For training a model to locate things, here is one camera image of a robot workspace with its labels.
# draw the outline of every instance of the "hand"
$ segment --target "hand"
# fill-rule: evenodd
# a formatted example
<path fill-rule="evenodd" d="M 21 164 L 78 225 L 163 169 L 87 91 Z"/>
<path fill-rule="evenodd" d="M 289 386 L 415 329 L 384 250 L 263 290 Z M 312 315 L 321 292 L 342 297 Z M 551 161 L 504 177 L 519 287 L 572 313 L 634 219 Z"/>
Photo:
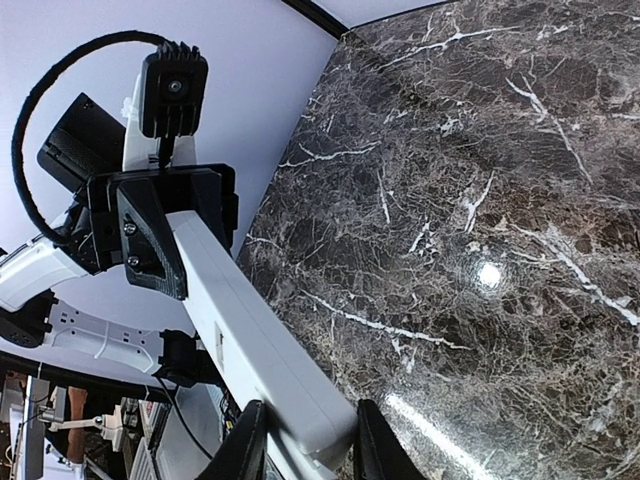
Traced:
<path fill-rule="evenodd" d="M 71 405 L 75 406 L 83 406 L 87 403 L 87 397 L 89 393 L 82 388 L 69 387 L 67 389 L 67 394 L 69 395 L 69 400 L 71 401 Z"/>

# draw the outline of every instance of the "screw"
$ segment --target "screw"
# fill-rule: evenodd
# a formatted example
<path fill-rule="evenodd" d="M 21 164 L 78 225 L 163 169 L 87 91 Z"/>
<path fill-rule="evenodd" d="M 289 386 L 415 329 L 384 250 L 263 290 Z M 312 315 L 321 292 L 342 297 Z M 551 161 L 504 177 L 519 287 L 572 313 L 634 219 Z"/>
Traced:
<path fill-rule="evenodd" d="M 131 255 L 129 258 L 127 258 L 127 264 L 129 264 L 130 267 L 137 267 L 138 265 L 140 265 L 140 257 Z"/>
<path fill-rule="evenodd" d="M 171 93 L 178 93 L 182 90 L 182 82 L 180 80 L 174 80 L 169 84 L 169 91 Z"/>
<path fill-rule="evenodd" d="M 124 234 L 127 237 L 130 237 L 138 231 L 138 226 L 133 222 L 127 222 L 124 224 L 124 227 L 122 229 L 124 230 Z"/>

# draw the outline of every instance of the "white panel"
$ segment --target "white panel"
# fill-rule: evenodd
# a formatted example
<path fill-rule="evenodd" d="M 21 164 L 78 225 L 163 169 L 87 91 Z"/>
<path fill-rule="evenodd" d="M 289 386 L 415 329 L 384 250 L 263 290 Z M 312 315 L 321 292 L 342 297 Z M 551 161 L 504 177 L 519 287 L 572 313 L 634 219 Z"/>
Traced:
<path fill-rule="evenodd" d="M 335 47 L 332 38 L 279 0 L 0 2 L 0 246 L 6 250 L 36 233 L 20 206 L 9 168 L 9 132 L 24 98 L 73 48 L 125 29 L 198 45 L 209 61 L 197 154 L 200 163 L 224 162 L 236 168 L 241 212 L 235 252 Z M 26 138 L 26 173 L 49 221 L 71 197 L 37 166 L 42 142 L 82 91 L 120 119 L 123 99 L 131 95 L 141 63 L 152 51 L 132 44 L 97 52 L 63 75 L 39 105 Z M 57 291 L 78 309 L 132 327 L 190 327 L 179 302 L 129 286 L 122 268 L 68 282 Z M 60 357 L 5 345 L 0 341 L 2 350 L 59 366 L 141 379 L 135 371 L 87 363 L 72 352 Z"/>
<path fill-rule="evenodd" d="M 343 25 L 354 28 L 363 23 L 448 1 L 450 0 L 316 0 L 315 3 Z"/>

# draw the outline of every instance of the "marble surface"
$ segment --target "marble surface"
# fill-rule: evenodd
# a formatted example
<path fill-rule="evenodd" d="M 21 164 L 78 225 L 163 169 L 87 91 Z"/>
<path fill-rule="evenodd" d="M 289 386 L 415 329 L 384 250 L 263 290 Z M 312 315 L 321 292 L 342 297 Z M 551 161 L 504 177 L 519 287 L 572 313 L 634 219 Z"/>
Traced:
<path fill-rule="evenodd" d="M 338 47 L 240 263 L 427 478 L 638 479 L 639 162 L 637 0 L 414 12 Z"/>

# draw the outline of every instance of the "robotic arm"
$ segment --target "robotic arm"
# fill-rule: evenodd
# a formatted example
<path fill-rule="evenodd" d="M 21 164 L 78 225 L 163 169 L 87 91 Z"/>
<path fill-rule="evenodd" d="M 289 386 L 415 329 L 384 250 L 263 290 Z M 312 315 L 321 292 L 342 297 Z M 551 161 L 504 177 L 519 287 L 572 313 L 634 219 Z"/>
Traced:
<path fill-rule="evenodd" d="M 375 473 L 384 449 L 376 444 L 379 419 L 369 422 L 363 404 L 358 417 L 229 254 L 235 173 L 196 165 L 193 148 L 207 72 L 197 48 L 165 42 L 144 62 L 126 132 L 86 95 L 64 114 L 38 161 L 74 192 L 55 226 L 70 241 L 60 246 L 40 236 L 0 262 L 0 335 L 25 348 L 72 348 L 184 386 L 224 382 L 244 412 L 203 475 L 256 478 L 266 452 L 286 479 L 335 479 L 355 439 L 364 446 L 356 448 L 358 478 L 392 478 Z M 115 325 L 51 293 L 119 264 L 130 284 L 181 301 L 206 351 L 182 332 Z M 367 435 L 358 432 L 363 419 Z M 397 443 L 390 429 L 382 437 Z M 374 452 L 369 460 L 367 452 Z M 404 454 L 394 452 L 386 469 Z M 402 478 L 421 478 L 407 471 Z"/>

